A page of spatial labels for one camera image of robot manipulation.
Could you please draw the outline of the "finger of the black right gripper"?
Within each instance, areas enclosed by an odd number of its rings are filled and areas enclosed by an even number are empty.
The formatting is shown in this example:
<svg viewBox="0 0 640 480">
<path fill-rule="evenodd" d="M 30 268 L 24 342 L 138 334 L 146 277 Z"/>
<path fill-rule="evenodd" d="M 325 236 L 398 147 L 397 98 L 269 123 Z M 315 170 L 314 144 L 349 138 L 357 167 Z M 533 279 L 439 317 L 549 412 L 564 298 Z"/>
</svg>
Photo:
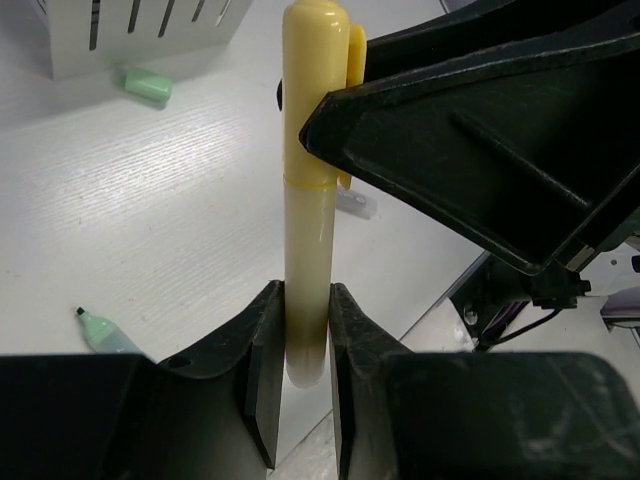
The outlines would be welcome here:
<svg viewBox="0 0 640 480">
<path fill-rule="evenodd" d="M 535 275 L 638 230 L 639 5 L 475 1 L 368 44 L 316 157 Z"/>
</svg>

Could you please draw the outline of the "yellow pastel highlighter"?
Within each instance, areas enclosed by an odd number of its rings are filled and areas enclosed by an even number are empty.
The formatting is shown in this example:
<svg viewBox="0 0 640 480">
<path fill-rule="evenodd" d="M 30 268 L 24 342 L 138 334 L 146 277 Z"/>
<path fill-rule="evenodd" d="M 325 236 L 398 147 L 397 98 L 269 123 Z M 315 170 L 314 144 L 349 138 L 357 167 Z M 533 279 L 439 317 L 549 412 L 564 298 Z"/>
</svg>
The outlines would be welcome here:
<svg viewBox="0 0 640 480">
<path fill-rule="evenodd" d="M 284 186 L 285 356 L 299 388 L 315 385 L 324 372 L 335 207 L 334 187 Z"/>
</svg>

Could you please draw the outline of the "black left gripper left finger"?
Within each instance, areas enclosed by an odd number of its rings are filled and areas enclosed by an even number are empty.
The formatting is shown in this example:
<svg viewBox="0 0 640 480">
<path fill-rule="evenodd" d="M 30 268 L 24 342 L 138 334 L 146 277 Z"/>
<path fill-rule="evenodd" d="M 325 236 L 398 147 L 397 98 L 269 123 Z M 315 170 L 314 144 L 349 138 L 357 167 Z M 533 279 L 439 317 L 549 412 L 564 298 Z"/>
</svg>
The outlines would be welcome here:
<svg viewBox="0 0 640 480">
<path fill-rule="evenodd" d="M 263 479 L 276 461 L 284 285 L 161 362 L 1 360 L 5 479 Z"/>
</svg>

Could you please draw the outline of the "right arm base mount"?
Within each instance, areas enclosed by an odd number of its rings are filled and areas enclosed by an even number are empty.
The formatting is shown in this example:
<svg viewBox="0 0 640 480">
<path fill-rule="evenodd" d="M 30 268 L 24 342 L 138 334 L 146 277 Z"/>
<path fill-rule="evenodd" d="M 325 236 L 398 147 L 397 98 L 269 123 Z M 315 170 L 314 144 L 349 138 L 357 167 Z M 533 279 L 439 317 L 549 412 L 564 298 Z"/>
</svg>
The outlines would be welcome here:
<svg viewBox="0 0 640 480">
<path fill-rule="evenodd" d="M 550 264 L 529 276 L 483 254 L 402 337 L 414 351 L 486 352 L 578 306 L 604 298 L 607 332 L 639 335 L 639 251 L 627 244 L 595 257 L 582 271 Z"/>
</svg>

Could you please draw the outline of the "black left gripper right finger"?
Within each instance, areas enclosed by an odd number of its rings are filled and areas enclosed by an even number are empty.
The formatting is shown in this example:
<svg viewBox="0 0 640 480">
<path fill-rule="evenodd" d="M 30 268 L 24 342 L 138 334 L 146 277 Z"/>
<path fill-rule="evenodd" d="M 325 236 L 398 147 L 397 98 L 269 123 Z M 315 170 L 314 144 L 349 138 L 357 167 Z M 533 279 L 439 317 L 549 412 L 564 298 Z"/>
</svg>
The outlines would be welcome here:
<svg viewBox="0 0 640 480">
<path fill-rule="evenodd" d="M 329 303 L 342 479 L 635 479 L 639 410 L 605 360 L 415 353 L 343 284 Z"/>
</svg>

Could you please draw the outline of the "orange pastel highlighter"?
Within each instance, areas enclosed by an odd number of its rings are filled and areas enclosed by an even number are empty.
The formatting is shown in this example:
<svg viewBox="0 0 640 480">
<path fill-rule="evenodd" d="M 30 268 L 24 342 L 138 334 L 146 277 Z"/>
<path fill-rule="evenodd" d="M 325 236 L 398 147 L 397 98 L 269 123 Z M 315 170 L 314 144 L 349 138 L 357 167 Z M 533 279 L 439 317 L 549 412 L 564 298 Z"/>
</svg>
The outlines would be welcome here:
<svg viewBox="0 0 640 480">
<path fill-rule="evenodd" d="M 354 190 L 345 190 L 339 187 L 336 209 L 358 218 L 370 220 L 377 213 L 377 202 L 375 199 Z"/>
</svg>

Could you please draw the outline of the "yellow marker cap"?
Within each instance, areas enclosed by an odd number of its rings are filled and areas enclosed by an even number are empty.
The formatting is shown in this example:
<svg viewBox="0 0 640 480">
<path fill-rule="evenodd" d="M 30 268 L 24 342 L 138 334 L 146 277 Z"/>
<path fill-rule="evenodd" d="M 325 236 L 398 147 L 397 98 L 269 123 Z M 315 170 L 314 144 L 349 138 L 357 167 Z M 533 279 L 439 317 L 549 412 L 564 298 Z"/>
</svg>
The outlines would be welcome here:
<svg viewBox="0 0 640 480">
<path fill-rule="evenodd" d="M 295 1 L 283 16 L 284 181 L 303 190 L 348 188 L 351 176 L 306 151 L 302 127 L 330 92 L 363 82 L 364 28 L 334 1 Z"/>
</svg>

